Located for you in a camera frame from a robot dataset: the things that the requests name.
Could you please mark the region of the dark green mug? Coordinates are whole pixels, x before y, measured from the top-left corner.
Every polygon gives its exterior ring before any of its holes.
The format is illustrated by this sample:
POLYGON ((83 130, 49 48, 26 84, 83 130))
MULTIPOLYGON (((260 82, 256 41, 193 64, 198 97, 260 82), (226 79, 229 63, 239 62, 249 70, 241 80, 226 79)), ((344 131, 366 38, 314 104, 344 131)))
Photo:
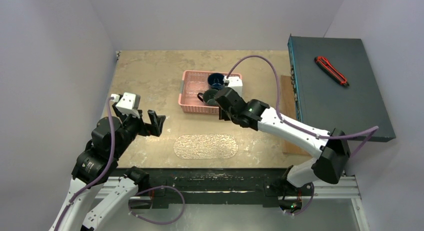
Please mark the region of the dark green mug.
POLYGON ((218 93, 217 89, 208 89, 204 92, 199 92, 197 98, 206 106, 218 107, 218 103, 215 100, 215 95, 218 93))

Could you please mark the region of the dark blue mug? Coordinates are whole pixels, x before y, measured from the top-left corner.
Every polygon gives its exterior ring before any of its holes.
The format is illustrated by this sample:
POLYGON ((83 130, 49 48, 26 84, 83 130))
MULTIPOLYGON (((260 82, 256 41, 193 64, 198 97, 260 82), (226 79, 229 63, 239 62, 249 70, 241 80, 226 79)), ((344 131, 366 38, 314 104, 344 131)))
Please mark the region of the dark blue mug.
POLYGON ((222 73, 212 73, 207 77, 207 84, 210 89, 221 90, 224 87, 224 77, 222 73))

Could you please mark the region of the pink plastic basket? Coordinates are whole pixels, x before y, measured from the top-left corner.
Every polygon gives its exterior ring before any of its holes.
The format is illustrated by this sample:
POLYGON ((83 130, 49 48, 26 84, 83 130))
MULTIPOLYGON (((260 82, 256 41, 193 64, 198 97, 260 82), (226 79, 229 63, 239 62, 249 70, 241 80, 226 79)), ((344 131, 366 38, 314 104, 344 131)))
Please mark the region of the pink plastic basket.
POLYGON ((220 108, 204 104, 198 93, 210 89, 208 77, 213 71, 185 70, 182 74, 178 104, 182 111, 192 114, 218 115, 220 108))

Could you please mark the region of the clear textured oval tray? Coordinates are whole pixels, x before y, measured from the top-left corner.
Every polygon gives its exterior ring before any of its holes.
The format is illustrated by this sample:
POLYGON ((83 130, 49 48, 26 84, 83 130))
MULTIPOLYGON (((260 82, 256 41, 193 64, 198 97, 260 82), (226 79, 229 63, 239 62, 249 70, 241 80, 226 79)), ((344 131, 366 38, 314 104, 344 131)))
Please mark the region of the clear textured oval tray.
POLYGON ((173 144, 174 153, 185 160, 229 159, 238 150, 236 138, 229 134, 185 134, 173 144))

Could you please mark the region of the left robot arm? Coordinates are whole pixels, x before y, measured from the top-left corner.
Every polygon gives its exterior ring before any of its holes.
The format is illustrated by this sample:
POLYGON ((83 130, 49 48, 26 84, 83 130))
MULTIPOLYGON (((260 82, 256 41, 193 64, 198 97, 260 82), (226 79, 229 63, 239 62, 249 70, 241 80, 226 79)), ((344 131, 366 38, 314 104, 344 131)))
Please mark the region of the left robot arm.
POLYGON ((78 231, 89 211, 90 204, 118 167, 118 161, 137 136, 162 134, 166 116, 148 110, 150 123, 142 117, 123 114, 109 107, 107 116, 100 119, 91 132, 91 139, 77 157, 65 201, 53 222, 52 231, 78 231))

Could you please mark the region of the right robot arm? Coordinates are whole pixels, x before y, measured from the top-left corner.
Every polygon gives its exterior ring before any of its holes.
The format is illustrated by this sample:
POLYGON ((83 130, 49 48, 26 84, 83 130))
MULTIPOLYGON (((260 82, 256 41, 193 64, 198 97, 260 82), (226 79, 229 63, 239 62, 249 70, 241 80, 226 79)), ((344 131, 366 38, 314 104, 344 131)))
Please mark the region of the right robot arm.
POLYGON ((225 87, 214 97, 220 107, 221 120, 232 121, 242 128, 268 133, 300 147, 311 159, 291 166, 283 175, 280 187, 288 195, 305 184, 321 180, 338 184, 351 156, 345 133, 315 128, 287 117, 267 103, 252 99, 245 102, 232 88, 225 87))

